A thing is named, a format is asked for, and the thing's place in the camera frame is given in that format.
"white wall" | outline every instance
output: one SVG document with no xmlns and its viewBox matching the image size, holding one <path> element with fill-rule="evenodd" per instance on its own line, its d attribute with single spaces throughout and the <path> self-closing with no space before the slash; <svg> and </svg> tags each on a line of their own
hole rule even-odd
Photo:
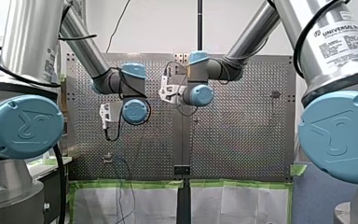
<svg viewBox="0 0 358 224">
<path fill-rule="evenodd" d="M 264 0 L 205 0 L 204 49 L 225 53 Z M 87 23 L 96 43 L 105 51 L 109 36 L 127 0 L 87 0 Z M 358 21 L 358 0 L 350 9 Z M 110 52 L 189 52 L 197 48 L 197 0 L 131 0 Z M 282 25 L 260 54 L 291 55 Z M 306 85 L 297 79 L 296 120 L 302 113 Z"/>
</svg>

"perforated metal panel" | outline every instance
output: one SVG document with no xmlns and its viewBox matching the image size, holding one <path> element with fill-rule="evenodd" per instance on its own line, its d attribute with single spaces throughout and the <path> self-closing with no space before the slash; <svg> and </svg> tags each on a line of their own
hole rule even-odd
<svg viewBox="0 0 358 224">
<path fill-rule="evenodd" d="M 191 178 L 288 180 L 295 80 L 290 57 L 258 56 L 240 81 L 213 81 L 213 103 L 193 118 Z"/>
<path fill-rule="evenodd" d="M 117 173 L 128 177 L 124 164 L 102 163 L 102 156 L 108 152 L 123 156 L 135 179 L 174 179 L 173 166 L 179 161 L 184 165 L 189 162 L 190 178 L 284 181 L 289 177 L 296 99 L 296 76 L 290 57 L 257 56 L 246 67 L 241 81 L 226 86 L 212 81 L 216 94 L 213 104 L 200 108 L 192 122 L 184 122 L 174 106 L 158 96 L 161 74 L 166 63 L 174 60 L 173 55 L 105 57 L 110 65 L 136 62 L 146 66 L 146 94 L 153 113 L 146 125 L 126 124 L 116 143 L 106 142 L 100 104 L 118 98 L 94 93 L 86 71 L 75 56 L 69 55 L 68 145 L 75 157 L 72 179 L 116 178 Z M 271 97 L 277 93 L 278 98 Z M 191 133 L 191 137 L 178 134 L 174 123 L 183 132 Z M 112 137 L 116 130 L 117 126 L 112 126 Z"/>
<path fill-rule="evenodd" d="M 164 54 L 106 54 L 112 66 L 123 63 L 142 63 L 146 67 L 146 95 L 153 108 L 150 120 L 142 126 L 124 124 L 121 137 L 115 143 L 104 138 L 99 116 L 100 104 L 119 101 L 117 96 L 101 96 L 90 87 L 90 77 L 74 56 L 69 57 L 68 99 L 72 133 L 69 132 L 70 152 L 76 157 L 71 169 L 72 179 L 129 177 L 127 167 L 118 161 L 102 163 L 108 152 L 123 156 L 131 167 L 134 179 L 173 179 L 172 163 L 172 106 L 159 100 L 161 75 L 172 55 Z M 117 125 L 109 130 L 111 138 Z"/>
</svg>

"wire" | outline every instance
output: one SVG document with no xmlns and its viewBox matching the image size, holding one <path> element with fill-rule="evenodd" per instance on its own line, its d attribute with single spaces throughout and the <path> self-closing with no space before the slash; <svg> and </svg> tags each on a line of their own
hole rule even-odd
<svg viewBox="0 0 358 224">
<path fill-rule="evenodd" d="M 73 6 L 73 2 L 70 2 L 69 5 L 63 10 L 62 17 L 61 17 L 60 30 L 62 28 L 63 21 L 65 20 L 66 15 L 68 15 L 69 10 L 71 9 L 72 6 Z M 78 41 L 78 40 L 91 39 L 91 38 L 95 38 L 95 37 L 97 37 L 97 35 L 86 35 L 86 36 L 77 36 L 77 37 L 59 36 L 58 39 L 61 41 Z"/>
<path fill-rule="evenodd" d="M 275 10 L 277 9 L 277 7 L 275 6 L 275 3 L 272 0 L 267 0 L 267 2 L 269 3 L 269 5 L 271 7 L 273 7 Z"/>
<path fill-rule="evenodd" d="M 77 41 L 77 40 L 85 40 L 95 38 L 97 35 L 86 35 L 86 36 L 79 36 L 79 37 L 59 37 L 59 40 L 62 41 Z"/>
<path fill-rule="evenodd" d="M 122 69 L 119 68 L 119 67 L 110 67 L 111 69 L 115 69 L 118 71 L 118 75 L 120 76 L 120 82 L 118 84 L 118 98 L 123 101 L 126 97 L 142 97 L 142 98 L 145 98 L 145 103 L 147 104 L 147 107 L 148 107 L 148 115 L 147 115 L 147 118 L 142 122 L 142 123 L 138 123 L 138 124 L 133 124 L 133 123 L 130 123 L 128 122 L 125 118 L 123 118 L 123 109 L 124 109 L 124 106 L 121 107 L 120 109 L 120 115 L 119 115 L 119 118 L 118 118 L 118 124 L 117 124 L 117 134 L 116 134 L 116 137 L 114 139 L 111 139 L 109 137 L 109 132 L 108 132 L 108 127 L 106 129 L 104 129 L 104 135 L 105 135 L 105 139 L 106 141 L 109 141 L 109 142 L 116 142 L 119 138 L 120 138 L 120 133 L 122 131 L 122 120 L 124 119 L 124 121 L 128 124 L 130 124 L 131 126 L 140 126 L 140 125 L 143 125 L 145 123 L 147 123 L 149 120 L 150 120 L 150 117 L 152 115 L 152 106 L 151 104 L 147 101 L 147 96 L 136 90 L 135 88 L 133 88 L 132 85 L 129 84 L 129 82 L 127 81 L 126 77 L 124 76 L 123 72 L 122 72 Z M 125 84 L 130 90 L 136 92 L 138 95 L 136 96 L 123 96 L 121 93 L 122 93 L 122 84 Z"/>
<path fill-rule="evenodd" d="M 43 83 L 43 82 L 38 82 L 38 81 L 33 81 L 31 79 L 22 77 L 20 75 L 17 75 L 13 72 L 11 72 L 10 70 L 8 70 L 7 68 L 5 68 L 3 65 L 0 65 L 0 71 L 10 75 L 11 77 L 14 77 L 15 79 L 17 79 L 18 81 L 21 82 L 25 82 L 27 84 L 34 84 L 37 86 L 42 86 L 42 87 L 49 87 L 49 88 L 59 88 L 61 85 L 59 84 L 48 84 L 48 83 Z"/>
<path fill-rule="evenodd" d="M 295 53 L 294 53 L 294 56 L 293 56 L 294 66 L 295 66 L 296 72 L 301 77 L 304 78 L 304 74 L 302 72 L 301 65 L 299 63 L 300 62 L 300 55 L 301 55 L 302 47 L 304 45 L 305 40 L 307 39 L 307 36 L 308 36 L 310 30 L 313 28 L 313 26 L 316 24 L 316 22 L 322 17 L 322 15 L 325 14 L 328 10 L 330 10 L 331 8 L 337 6 L 338 4 L 341 4 L 341 3 L 348 4 L 350 1 L 351 0 L 347 0 L 347 1 L 332 0 L 332 1 L 328 2 L 326 5 L 321 7 L 321 9 L 319 9 L 315 13 L 315 15 L 312 17 L 312 19 L 310 19 L 308 24 L 301 31 L 301 34 L 298 37 L 298 40 L 297 40 L 297 43 L 296 43 L 296 46 L 295 46 Z"/>
<path fill-rule="evenodd" d="M 132 171 L 131 171 L 131 168 L 128 164 L 128 162 L 123 159 L 123 158 L 120 158 L 119 156 L 116 156 L 116 159 L 118 159 L 119 161 L 122 161 L 125 165 L 126 165 L 126 168 L 127 168 L 127 172 L 129 173 L 129 176 L 130 176 L 130 188 L 131 188 L 131 194 L 132 194 L 132 198 L 133 198 L 133 208 L 132 208 L 132 211 L 129 212 L 126 216 L 124 216 L 124 213 L 123 213 L 123 207 L 121 205 L 121 190 L 123 188 L 123 183 L 122 183 L 122 179 L 123 177 L 121 177 L 120 179 L 120 189 L 119 189 L 119 197 L 118 197 L 118 205 L 120 206 L 120 213 L 121 213 L 121 220 L 119 220 L 118 222 L 116 222 L 116 224 L 120 223 L 120 222 L 123 222 L 125 223 L 125 219 L 127 217 L 129 217 L 130 215 L 132 215 L 134 212 L 135 212 L 135 206 L 136 206 L 136 198 L 135 198 L 135 192 L 133 190 L 133 185 L 132 185 L 132 180 L 133 180 L 133 176 L 132 176 Z"/>
<path fill-rule="evenodd" d="M 111 139 L 109 137 L 109 127 L 106 127 L 106 129 L 104 129 L 104 134 L 105 134 L 105 139 L 106 141 L 109 141 L 109 142 L 116 142 L 119 138 L 120 138 L 120 132 L 121 132 L 121 129 L 122 129 L 122 124 L 121 124 L 121 118 L 123 116 L 123 109 L 121 108 L 120 110 L 120 115 L 118 117 L 118 124 L 117 124 L 117 133 L 116 133 L 116 137 L 114 139 Z"/>
<path fill-rule="evenodd" d="M 60 217 L 59 224 L 64 224 L 65 222 L 65 212 L 66 212 L 66 178 L 65 178 L 65 168 L 63 167 L 62 154 L 60 148 L 56 144 L 54 146 L 54 154 L 57 159 L 58 171 L 60 173 Z"/>
<path fill-rule="evenodd" d="M 112 35 L 110 36 L 109 45 L 107 46 L 106 53 L 109 52 L 110 47 L 112 46 L 113 37 L 115 36 L 115 34 L 116 34 L 116 32 L 117 32 L 117 29 L 118 29 L 118 26 L 120 25 L 121 19 L 123 19 L 124 13 L 126 13 L 126 10 L 127 10 L 127 7 L 128 7 L 128 5 L 129 5 L 130 1 L 131 1 L 131 0 L 128 0 L 128 1 L 127 1 L 126 6 L 124 6 L 123 11 L 121 12 L 120 17 L 118 18 L 115 31 L 114 31 L 114 32 L 112 33 Z"/>
<path fill-rule="evenodd" d="M 345 4 L 348 4 L 351 0 L 346 0 L 344 1 Z M 267 0 L 267 2 L 271 5 L 271 7 L 273 7 L 275 10 L 277 9 L 277 7 L 275 6 L 275 3 L 272 0 Z"/>
</svg>

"blue joint cap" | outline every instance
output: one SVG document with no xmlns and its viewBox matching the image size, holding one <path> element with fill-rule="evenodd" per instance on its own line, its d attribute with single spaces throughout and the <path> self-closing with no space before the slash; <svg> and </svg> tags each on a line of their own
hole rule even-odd
<svg viewBox="0 0 358 224">
<path fill-rule="evenodd" d="M 124 63 L 121 69 L 127 76 L 146 79 L 146 69 L 141 63 Z"/>
<path fill-rule="evenodd" d="M 358 91 L 336 91 L 315 99 L 302 115 L 298 135 L 317 167 L 358 184 Z"/>
<path fill-rule="evenodd" d="M 46 97 L 23 95 L 0 104 L 0 158 L 31 159 L 49 151 L 63 133 L 63 115 Z"/>
<path fill-rule="evenodd" d="M 190 93 L 191 104 L 194 106 L 206 106 L 211 103 L 213 98 L 213 89 L 206 85 L 199 85 Z"/>
<path fill-rule="evenodd" d="M 129 100 L 123 106 L 123 118 L 128 123 L 140 124 L 147 116 L 146 104 L 140 100 Z"/>
<path fill-rule="evenodd" d="M 205 51 L 193 51 L 190 53 L 190 65 L 195 63 L 200 63 L 205 60 L 208 60 L 208 54 Z"/>
</svg>

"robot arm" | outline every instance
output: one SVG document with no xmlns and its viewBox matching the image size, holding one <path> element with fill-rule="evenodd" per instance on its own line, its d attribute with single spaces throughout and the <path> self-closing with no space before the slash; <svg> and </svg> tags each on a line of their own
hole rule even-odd
<svg viewBox="0 0 358 224">
<path fill-rule="evenodd" d="M 87 36 L 79 16 L 63 0 L 11 0 L 0 58 L 0 158 L 30 159 L 61 138 L 63 116 L 53 83 L 59 32 Z M 100 94 L 122 96 L 122 117 L 142 124 L 148 113 L 145 67 L 137 63 L 110 68 L 92 39 L 68 43 Z"/>
<path fill-rule="evenodd" d="M 70 4 L 64 8 L 61 34 L 63 37 L 90 36 Z M 109 67 L 92 38 L 67 42 L 92 78 L 92 88 L 100 94 L 122 94 L 122 118 L 130 124 L 145 122 L 148 113 L 145 67 L 138 63 L 123 64 L 118 70 Z"/>
<path fill-rule="evenodd" d="M 302 99 L 306 107 L 303 121 L 298 127 L 301 146 L 323 171 L 358 184 L 358 25 L 346 3 L 263 3 L 223 60 L 208 58 L 204 52 L 190 55 L 189 82 L 181 102 L 197 105 L 191 97 L 195 98 L 197 88 L 205 89 L 209 79 L 241 78 L 249 58 L 263 47 L 281 21 L 295 52 L 295 69 L 308 84 Z M 212 101 L 212 93 L 204 95 Z"/>
<path fill-rule="evenodd" d="M 243 67 L 264 47 L 279 22 L 278 12 L 268 2 L 264 2 L 222 60 L 209 58 L 202 51 L 191 53 L 187 68 L 187 86 L 179 90 L 180 102 L 186 105 L 206 106 L 213 99 L 213 89 L 208 86 L 210 79 L 225 81 L 241 79 Z M 165 95 L 161 98 L 170 103 L 173 101 L 167 100 Z"/>
</svg>

